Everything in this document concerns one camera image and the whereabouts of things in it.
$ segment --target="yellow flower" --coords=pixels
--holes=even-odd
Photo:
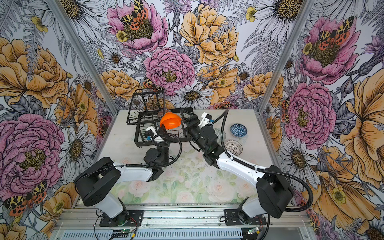
[[[320,179],[320,185],[317,189],[310,185],[313,210],[329,221],[337,215],[336,226],[339,228],[345,228],[356,218],[361,218],[362,225],[358,233],[365,232],[369,228],[368,221],[380,218],[380,211],[375,210],[376,205],[363,196],[367,193],[361,183],[353,181],[356,174],[353,163],[335,146],[322,146],[318,161],[320,163],[313,168]],[[370,190],[367,192],[370,196],[374,195]],[[308,199],[308,192],[303,192],[303,197]]]
[[[122,43],[128,40],[127,35],[124,31],[119,30],[118,33],[116,33],[116,37],[119,40],[119,42],[122,42]]]
[[[46,26],[44,26],[41,22],[41,18],[38,18],[36,16],[32,16],[31,17],[31,20],[33,22],[33,24],[36,25],[36,28],[39,30],[39,31],[44,31],[44,32],[48,32],[48,28]]]
[[[311,42],[307,43],[303,48],[304,55],[308,55],[312,49],[313,45]]]
[[[101,79],[113,99],[118,96],[128,101],[140,86],[139,81],[133,79],[123,71],[105,71],[101,74]],[[103,97],[99,90],[96,91],[96,94],[99,98]]]
[[[253,78],[250,79],[251,84],[245,85],[243,88],[244,97],[257,98],[258,96],[263,96],[269,84],[269,81],[271,81],[272,74],[273,73],[271,71],[267,72],[266,74],[261,73],[259,75],[253,76]],[[280,76],[279,81],[273,89],[271,98],[269,99],[269,102],[275,108],[279,105],[280,100],[283,98],[283,83],[283,77]]]
[[[384,179],[384,69],[367,77],[354,88],[354,105],[348,110],[356,114],[355,127],[340,136],[345,153],[353,158],[353,169],[364,182],[380,188]]]
[[[104,59],[104,54],[103,54],[103,52],[101,51],[100,48],[97,49],[97,53],[98,53],[98,55],[99,55],[102,59]]]
[[[209,5],[199,5],[199,15],[189,11],[183,18],[180,34],[188,40],[187,46],[196,46],[200,51],[200,63],[224,66],[236,55],[238,32],[226,31],[220,36],[216,31],[227,22]]]
[[[54,218],[60,216],[64,209],[72,207],[77,197],[75,185],[73,182],[62,185],[56,190],[53,197],[46,201],[43,205],[43,209],[47,212],[40,216],[40,219],[49,222]]]
[[[257,12],[256,8],[255,7],[248,7],[247,8],[247,14],[245,16],[245,18],[247,20],[249,20],[250,22],[253,22],[255,20],[255,13]]]
[[[269,132],[269,136],[272,139],[273,146],[275,147],[275,150],[279,150],[280,144],[281,144],[281,126],[280,126],[281,120],[280,118],[272,116],[266,120],[266,127]]]
[[[11,96],[8,104],[18,102],[23,94],[34,96],[43,108],[56,104],[57,98],[68,93],[67,73],[52,53],[38,46],[36,67],[27,79],[28,61],[25,51],[30,45],[14,39],[0,38],[0,96]]]
[[[72,87],[70,97],[64,96],[60,98],[57,105],[54,113],[58,125],[74,125],[77,131],[81,122],[84,122],[88,124],[88,130],[91,130],[93,135],[97,135],[98,119],[95,110],[96,105],[87,96],[80,84],[76,85],[76,90]]]
[[[209,81],[206,89],[213,89],[213,95],[210,96],[211,105],[224,101],[236,90],[236,83],[240,83],[240,77],[237,75],[237,68],[222,68],[210,65],[202,67],[196,74],[204,80]]]
[[[4,240],[25,240],[26,227],[20,226],[18,223],[11,228],[7,223],[0,223],[0,239]]]
[[[345,204],[347,198],[343,190],[334,188],[332,193],[332,199],[338,204]]]

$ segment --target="table surface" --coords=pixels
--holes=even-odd
[[[194,110],[201,119],[203,112],[220,116],[224,110]],[[100,158],[110,157],[122,164],[144,163],[146,151],[154,146],[138,148],[134,143],[136,125],[127,125],[128,111],[120,111],[112,130],[101,151]],[[230,132],[234,123],[247,127],[244,137],[235,137]],[[216,124],[221,127],[221,120]],[[229,110],[225,124],[225,140],[236,140],[243,146],[240,158],[249,162],[270,166],[272,160],[264,142],[258,121],[253,110]],[[171,144],[170,156],[176,156],[178,144]],[[190,203],[235,203],[242,202],[247,196],[256,194],[256,188],[236,175],[209,166],[202,153],[194,150],[188,142],[183,143],[180,158],[153,182],[122,182],[116,184],[111,193],[125,204],[190,204]]]

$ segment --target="purple flower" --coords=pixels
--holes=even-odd
[[[157,49],[151,57],[144,60],[147,77],[156,86],[165,89],[167,95],[175,95],[185,85],[195,81],[195,68],[188,55],[166,47]]]
[[[310,150],[321,147],[336,123],[331,93],[320,83],[300,83],[290,97],[288,116],[287,136],[299,138]]]
[[[37,114],[0,123],[0,197],[30,193],[42,181],[52,187],[61,176],[58,168],[64,134],[52,121]]]
[[[336,82],[343,76],[355,63],[358,54],[353,54],[356,49],[356,42],[360,31],[356,30],[355,18],[352,27],[348,31],[347,39],[337,45],[330,43],[325,49],[319,47],[319,33],[337,29],[343,22],[330,22],[323,17],[314,24],[309,36],[304,40],[305,46],[302,50],[303,55],[298,60],[298,67],[304,76],[309,76],[313,81],[322,81],[325,85]]]
[[[167,15],[171,12],[180,12],[182,15],[185,15],[191,10],[191,0],[165,0],[164,5],[164,12]]]
[[[201,4],[209,5],[211,8],[218,7],[219,0],[201,0]]]
[[[339,233],[331,226],[331,222],[321,215],[318,215],[318,218],[320,221],[321,235],[329,240],[339,239]]]
[[[168,40],[168,22],[166,17],[161,18],[153,4],[151,6],[143,0],[144,8],[148,10],[148,19],[140,24],[138,30],[132,30],[130,27],[124,27],[121,17],[131,15],[134,10],[134,4],[129,7],[124,3],[120,8],[108,8],[107,17],[111,34],[116,35],[116,43],[122,44],[127,52],[123,54],[131,56],[132,54],[142,54],[143,52],[154,51],[160,46],[164,46]]]

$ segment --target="flower bud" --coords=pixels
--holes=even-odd
[[[342,85],[340,88],[341,91],[341,97],[344,98],[347,96],[347,94],[353,92],[353,81],[352,77],[349,77]]]

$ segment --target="wire rack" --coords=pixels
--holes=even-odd
[[[165,110],[163,90],[159,88],[138,89],[131,98],[127,124],[158,122],[161,119],[157,115],[160,110]]]
[[[193,113],[192,108],[184,109]],[[127,117],[128,125],[136,125],[134,138],[136,146],[142,147],[152,145],[152,142],[148,141],[144,136],[148,127],[154,127],[158,134],[168,132],[176,135],[182,142],[190,141],[190,137],[184,136],[181,125],[177,128],[168,130],[166,130],[164,126],[160,127],[160,120],[166,112],[170,111],[181,117],[180,110],[181,108],[166,109],[164,91],[162,89],[148,88],[136,90],[132,95]],[[163,137],[163,139],[169,142],[177,142],[177,140],[171,136]]]

